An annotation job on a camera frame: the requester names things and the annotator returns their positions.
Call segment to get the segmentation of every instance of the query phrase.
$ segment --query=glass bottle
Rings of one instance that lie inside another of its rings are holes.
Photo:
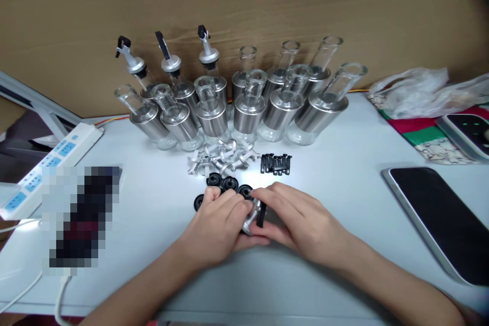
[[[263,89],[263,98],[265,98],[265,102],[268,102],[271,93],[275,89],[279,89],[283,86],[287,69],[292,65],[300,47],[301,44],[295,41],[289,40],[282,43],[279,62],[274,68],[267,72],[268,80]]]
[[[328,79],[331,76],[331,70],[328,68],[328,64],[342,44],[343,39],[340,37],[326,36],[321,40],[316,54],[309,64],[312,68],[312,76],[309,79],[309,84],[304,92],[305,98],[312,92],[323,90],[325,88]]]
[[[194,82],[200,102],[197,104],[197,117],[204,130],[205,142],[214,145],[219,139],[229,140],[226,105],[216,96],[214,78],[204,75]]]
[[[181,74],[180,67],[182,60],[177,55],[172,55],[168,51],[167,44],[163,38],[161,32],[155,32],[156,38],[159,42],[159,48],[163,52],[163,60],[161,61],[161,68],[169,75],[172,83],[172,91],[175,99],[180,103],[185,103],[190,108],[190,114],[192,119],[200,126],[199,119],[197,118],[197,95],[195,93],[194,85],[187,81]]]
[[[204,134],[190,116],[190,108],[179,103],[168,84],[159,84],[151,91],[153,100],[161,107],[160,120],[178,140],[185,151],[199,149],[204,143]]]
[[[246,73],[244,93],[234,102],[234,129],[231,135],[237,141],[252,143],[265,112],[266,103],[261,92],[266,83],[266,72],[250,70]]]
[[[226,104],[226,113],[229,119],[229,116],[232,113],[232,108],[231,106],[228,106],[228,81],[219,74],[219,51],[210,46],[209,31],[203,24],[199,26],[198,35],[204,45],[204,50],[199,54],[199,61],[204,67],[204,75],[214,77],[215,92],[218,98],[222,99]]]
[[[346,63],[324,90],[312,92],[287,128],[287,138],[298,145],[314,143],[319,134],[348,107],[346,94],[367,73],[358,63]]]
[[[253,69],[257,49],[255,46],[243,46],[239,49],[241,65],[233,75],[233,105],[237,97],[245,91],[246,73]]]
[[[151,89],[158,83],[148,70],[146,62],[140,57],[134,57],[132,54],[131,40],[124,36],[119,36],[116,50],[116,58],[118,58],[121,53],[124,55],[127,62],[127,71],[134,76],[143,87],[141,89],[141,97],[143,99],[151,99]]]
[[[284,137],[285,129],[304,104],[303,93],[311,74],[309,65],[292,65],[287,70],[283,87],[270,95],[263,121],[258,127],[262,138],[277,142]]]
[[[130,84],[124,84],[114,91],[114,95],[131,111],[129,120],[149,137],[155,146],[168,150],[177,144],[175,137],[158,118],[158,106],[144,101]]]

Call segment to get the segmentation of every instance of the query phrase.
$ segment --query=white cable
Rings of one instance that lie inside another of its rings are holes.
[[[35,221],[39,221],[39,220],[40,220],[40,219],[31,219],[31,220],[29,220],[29,221],[27,221],[27,222],[22,222],[22,223],[19,223],[19,224],[17,224],[16,226],[13,226],[13,227],[10,227],[10,228],[4,228],[4,229],[0,229],[0,233],[9,232],[9,231],[11,231],[12,229],[15,229],[15,228],[17,228],[17,227],[21,227],[21,226],[23,226],[23,225],[25,225],[25,224],[29,224],[29,223],[32,223],[32,222],[35,222]]]
[[[58,323],[58,325],[61,325],[61,326],[73,326],[72,323],[69,323],[68,321],[65,321],[61,317],[61,302],[63,301],[63,296],[65,294],[66,285],[68,284],[68,282],[70,280],[71,280],[71,276],[63,276],[63,277],[61,277],[60,292],[58,293],[58,299],[56,299],[55,320]]]
[[[41,278],[42,276],[42,271],[39,273],[39,275],[37,275],[37,278],[34,279],[34,281],[26,288],[24,289],[24,291],[22,293],[20,293],[17,297],[13,298],[10,303],[8,303],[5,307],[3,307],[1,310],[0,310],[0,314],[4,313],[6,310],[8,310],[15,302],[17,302],[19,299],[21,299],[24,294],[26,294],[34,285],[36,285],[36,283],[39,281],[39,279]]]

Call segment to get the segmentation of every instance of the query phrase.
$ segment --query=patterned fabric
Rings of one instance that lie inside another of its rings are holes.
[[[383,109],[384,95],[368,95],[378,112],[396,129],[420,154],[434,163],[443,165],[479,164],[463,154],[441,131],[434,118],[393,120]],[[489,111],[481,106],[470,107],[461,114],[478,115],[489,122]]]

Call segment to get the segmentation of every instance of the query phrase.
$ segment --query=plastic bag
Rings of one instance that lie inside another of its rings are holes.
[[[401,78],[404,79],[382,90]],[[395,120],[433,118],[489,102],[489,73],[444,87],[448,80],[447,68],[411,69],[376,82],[369,90],[369,98],[385,96],[382,109]]]

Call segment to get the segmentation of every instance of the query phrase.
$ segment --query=finger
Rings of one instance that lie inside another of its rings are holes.
[[[224,203],[226,203],[229,199],[231,199],[233,196],[236,195],[236,192],[234,190],[227,190],[224,192],[221,196],[219,196],[217,199],[214,200],[213,203],[213,208],[216,210],[219,209]]]
[[[297,251],[297,246],[286,227],[280,227],[273,223],[265,221],[263,223],[263,228],[260,228],[256,223],[252,223],[250,230],[254,235],[265,236],[278,242],[286,247],[289,247],[293,251]]]
[[[254,189],[251,191],[251,196],[271,207],[289,228],[297,222],[305,220],[302,214],[286,198],[269,188]]]
[[[270,186],[270,190],[287,198],[294,208],[297,209],[303,216],[317,212],[317,208],[322,208],[322,204],[312,196],[299,191],[296,188],[287,186],[281,182],[274,182]]]
[[[221,195],[221,189],[216,186],[208,186],[204,192],[204,199],[202,200],[202,206],[205,206]]]
[[[267,246],[270,240],[263,236],[248,236],[246,234],[238,235],[234,244],[233,252],[246,250],[255,246]]]
[[[236,205],[238,205],[242,201],[245,201],[244,198],[243,198],[243,196],[241,196],[239,194],[236,194],[232,198],[230,198],[228,201],[226,201],[224,205],[222,205],[222,206],[219,207],[219,209],[218,209],[218,211],[219,211],[218,215],[221,218],[223,218],[224,223],[226,223],[228,221],[229,216],[233,212],[233,210],[236,207]],[[251,211],[252,207],[253,207],[253,205],[250,202],[248,212]]]
[[[236,233],[237,235],[239,231],[243,228],[246,217],[250,213],[252,208],[253,204],[251,203],[251,201],[244,200],[242,198],[238,203],[236,203],[232,211],[229,213],[225,223],[226,229],[229,230],[231,233]]]

